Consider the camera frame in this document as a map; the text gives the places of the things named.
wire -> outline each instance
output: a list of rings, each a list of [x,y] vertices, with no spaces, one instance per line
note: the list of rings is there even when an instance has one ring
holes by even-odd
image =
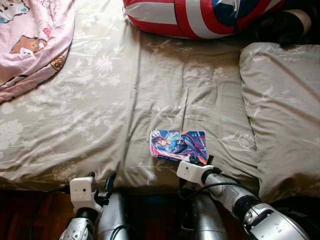
[[[258,196],[256,196],[250,188],[246,187],[246,186],[243,186],[242,184],[239,184],[239,183],[235,183],[235,182],[218,182],[218,183],[212,183],[212,184],[209,184],[207,186],[204,186],[202,188],[200,188],[198,191],[190,194],[189,196],[187,197],[183,197],[181,195],[181,187],[178,189],[178,195],[179,197],[182,199],[182,200],[189,200],[191,198],[193,198],[195,195],[197,195],[198,193],[202,192],[203,190],[206,190],[208,188],[211,188],[211,187],[216,187],[216,186],[223,186],[223,185],[229,185],[229,186],[237,186],[237,187],[240,187],[240,188],[243,188],[247,191],[249,191],[250,193],[252,193],[256,198],[258,198],[260,200],[260,198]]]
[[[130,226],[130,225],[127,225],[127,224],[124,224],[124,225],[120,225],[120,226],[117,226],[111,233],[111,236],[110,236],[110,240],[114,240],[116,235],[118,234],[118,232],[121,230],[121,229],[127,229],[128,231],[129,230],[132,230],[135,235],[137,236],[137,230],[133,227],[133,226]]]
[[[232,179],[232,180],[235,181],[237,184],[239,184],[239,181],[238,181],[235,177],[233,177],[233,176],[230,176],[230,175],[225,174],[225,173],[220,173],[220,175],[222,175],[222,176],[224,176],[224,177],[226,177],[226,178]]]
[[[51,191],[48,191],[45,193],[45,195],[41,198],[41,200],[39,201],[36,209],[35,209],[35,212],[33,214],[33,217],[32,217],[32,221],[31,221],[31,224],[30,224],[30,227],[29,227],[29,240],[32,240],[32,237],[33,237],[33,228],[34,228],[34,224],[35,224],[35,220],[36,220],[36,217],[37,217],[37,214],[42,206],[42,203],[44,202],[44,200],[52,193],[54,192],[61,192],[61,188],[59,189],[55,189],[55,190],[51,190]]]

beige pillow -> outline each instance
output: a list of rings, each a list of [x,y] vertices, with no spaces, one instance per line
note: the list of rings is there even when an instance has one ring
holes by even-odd
[[[240,56],[260,197],[320,197],[320,46],[253,43]]]

cartoon print blanket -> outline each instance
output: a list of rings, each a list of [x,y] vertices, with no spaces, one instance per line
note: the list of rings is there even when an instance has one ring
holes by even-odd
[[[0,0],[0,104],[63,67],[74,20],[73,0]]]

pillow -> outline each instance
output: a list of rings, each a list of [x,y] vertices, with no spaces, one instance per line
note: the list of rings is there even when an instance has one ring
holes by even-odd
[[[253,43],[239,65],[261,199],[320,197],[320,46]]]
[[[217,39],[248,28],[268,11],[292,8],[292,0],[123,0],[138,29],[171,37]]]

beige bed sheet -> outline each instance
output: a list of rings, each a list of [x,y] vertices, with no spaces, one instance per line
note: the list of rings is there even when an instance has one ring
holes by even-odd
[[[76,0],[62,70],[0,105],[0,187],[49,190],[95,172],[103,185],[176,189],[177,164],[152,158],[153,128],[206,134],[213,164],[257,190],[256,145],[241,96],[245,34],[194,41],[152,35],[122,1]]]

